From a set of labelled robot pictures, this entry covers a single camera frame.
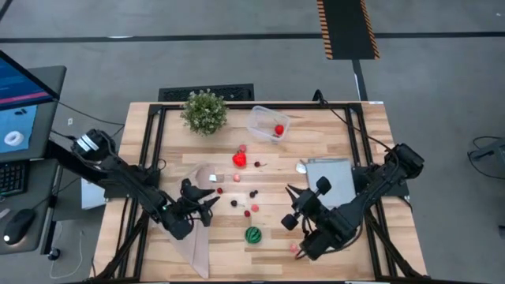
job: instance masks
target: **computer monitor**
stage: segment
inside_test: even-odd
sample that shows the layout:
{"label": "computer monitor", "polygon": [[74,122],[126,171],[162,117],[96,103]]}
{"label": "computer monitor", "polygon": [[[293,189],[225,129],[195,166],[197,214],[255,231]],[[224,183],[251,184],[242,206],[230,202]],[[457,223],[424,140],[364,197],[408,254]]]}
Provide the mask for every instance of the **computer monitor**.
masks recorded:
{"label": "computer monitor", "polygon": [[0,110],[47,103],[59,95],[0,50]]}

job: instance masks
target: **red strawberry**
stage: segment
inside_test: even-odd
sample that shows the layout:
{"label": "red strawberry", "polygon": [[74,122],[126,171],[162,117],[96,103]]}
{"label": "red strawberry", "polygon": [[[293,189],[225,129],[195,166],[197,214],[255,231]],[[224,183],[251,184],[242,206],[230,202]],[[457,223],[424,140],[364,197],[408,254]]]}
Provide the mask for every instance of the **red strawberry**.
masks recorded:
{"label": "red strawberry", "polygon": [[284,126],[283,125],[277,125],[275,127],[275,134],[281,136],[284,133]]}
{"label": "red strawberry", "polygon": [[232,160],[234,161],[235,166],[238,166],[238,167],[244,167],[245,164],[247,163],[246,158],[245,158],[245,154],[242,152],[238,152],[237,154],[235,154],[233,156]]}

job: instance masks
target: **computer mouse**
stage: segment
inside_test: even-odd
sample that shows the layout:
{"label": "computer mouse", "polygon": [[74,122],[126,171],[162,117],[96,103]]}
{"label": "computer mouse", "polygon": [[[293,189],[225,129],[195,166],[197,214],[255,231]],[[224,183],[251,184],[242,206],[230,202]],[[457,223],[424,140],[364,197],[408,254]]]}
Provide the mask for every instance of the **computer mouse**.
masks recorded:
{"label": "computer mouse", "polygon": [[3,240],[8,245],[17,244],[25,236],[35,219],[35,210],[23,209],[17,212],[7,223]]}

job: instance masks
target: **monitor screen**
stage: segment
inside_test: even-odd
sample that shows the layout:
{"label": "monitor screen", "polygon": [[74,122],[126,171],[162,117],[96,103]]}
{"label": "monitor screen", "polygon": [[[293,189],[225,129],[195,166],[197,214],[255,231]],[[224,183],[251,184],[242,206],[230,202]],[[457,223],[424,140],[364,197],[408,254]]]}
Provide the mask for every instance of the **monitor screen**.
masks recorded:
{"label": "monitor screen", "polygon": [[52,94],[4,58],[0,58],[0,109],[45,103],[52,99]]}

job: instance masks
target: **potted plant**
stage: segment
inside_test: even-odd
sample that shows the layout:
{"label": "potted plant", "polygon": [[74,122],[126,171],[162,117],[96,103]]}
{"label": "potted plant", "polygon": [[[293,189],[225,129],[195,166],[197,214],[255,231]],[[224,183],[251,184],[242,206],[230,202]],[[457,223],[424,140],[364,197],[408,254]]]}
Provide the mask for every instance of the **potted plant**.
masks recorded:
{"label": "potted plant", "polygon": [[191,92],[188,101],[183,105],[181,118],[185,119],[185,126],[201,136],[208,136],[226,124],[226,103],[223,97],[200,90],[199,94]]}

